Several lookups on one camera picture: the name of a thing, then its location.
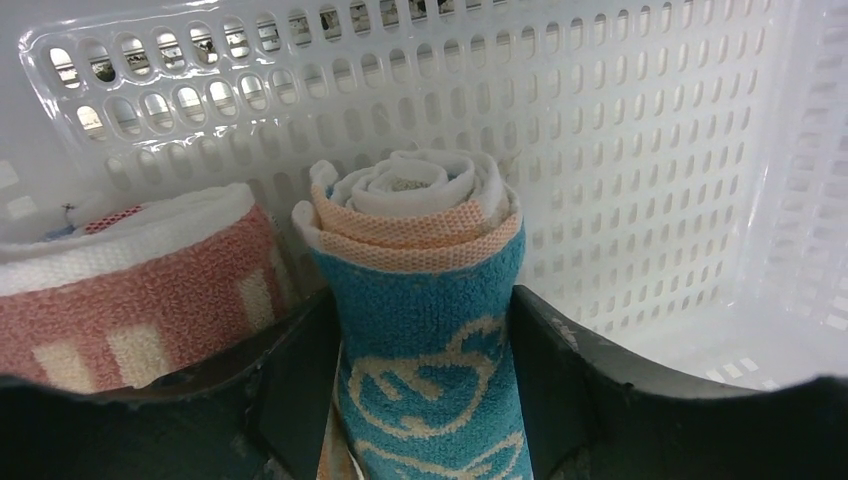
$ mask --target plastic basket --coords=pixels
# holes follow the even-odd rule
[[[3,8],[4,240],[92,191],[247,181],[287,218],[318,159],[483,149],[566,315],[719,382],[848,372],[846,0]]]

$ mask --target pink towel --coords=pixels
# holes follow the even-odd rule
[[[217,187],[0,245],[0,372],[78,391],[143,387],[230,347],[296,301],[250,189]]]

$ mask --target white plastic basket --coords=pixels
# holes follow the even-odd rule
[[[248,181],[287,218],[318,159],[482,148],[518,155],[521,282],[565,314],[721,382],[848,373],[848,0],[3,10],[6,240],[91,191]]]

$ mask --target black holder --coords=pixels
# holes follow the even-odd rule
[[[848,478],[848,381],[762,393],[646,360],[525,287],[508,315],[537,479]],[[0,378],[0,479],[312,480],[340,333],[323,291],[141,390]]]

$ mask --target towel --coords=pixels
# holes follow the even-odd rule
[[[494,159],[394,152],[310,177],[292,220],[336,297],[339,409],[367,475],[531,478],[505,320],[525,235]]]
[[[93,223],[84,217],[108,209],[92,205],[74,212],[74,235],[0,244],[0,372],[82,393],[140,388],[297,301],[278,230],[247,185]]]

